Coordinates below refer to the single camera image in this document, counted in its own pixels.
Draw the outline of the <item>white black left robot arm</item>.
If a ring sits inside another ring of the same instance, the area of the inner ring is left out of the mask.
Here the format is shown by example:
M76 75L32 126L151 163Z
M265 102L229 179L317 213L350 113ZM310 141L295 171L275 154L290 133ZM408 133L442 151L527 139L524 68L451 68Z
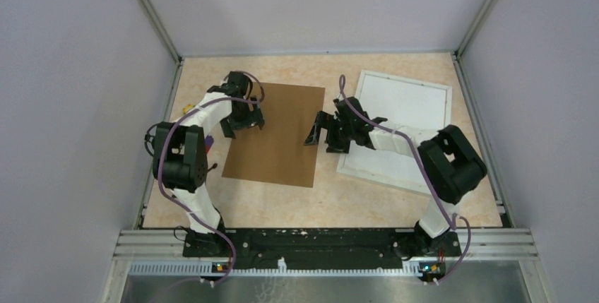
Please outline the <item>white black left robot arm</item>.
M185 212L190 230L201 235L199 245L210 256L224 252L227 238L218 229L221 215L207 190L206 139L217 126L231 139L241 130L262 129L265 120L260 104L265 96L256 76L231 71L176 121L156 124L150 136L159 192Z

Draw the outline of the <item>brown frame backing board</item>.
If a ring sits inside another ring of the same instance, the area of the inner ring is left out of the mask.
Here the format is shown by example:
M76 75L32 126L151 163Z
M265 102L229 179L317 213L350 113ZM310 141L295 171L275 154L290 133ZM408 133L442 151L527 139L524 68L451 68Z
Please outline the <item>brown frame backing board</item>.
M222 176L230 179L311 188L318 148L305 146L325 89L264 83L262 129L240 131L231 140Z

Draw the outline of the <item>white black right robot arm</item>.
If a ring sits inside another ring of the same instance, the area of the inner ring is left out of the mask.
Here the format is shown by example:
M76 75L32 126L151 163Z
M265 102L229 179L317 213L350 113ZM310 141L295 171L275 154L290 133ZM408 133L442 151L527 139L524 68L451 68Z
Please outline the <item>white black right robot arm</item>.
M462 130L449 124L439 130L369 118L355 97L335 99L335 112L316 113L305 146L318 145L326 131L327 153L347 154L352 144L415 159L432 199L414 231L400 243L405 257L432 255L456 226L458 205L487 176L487 167Z

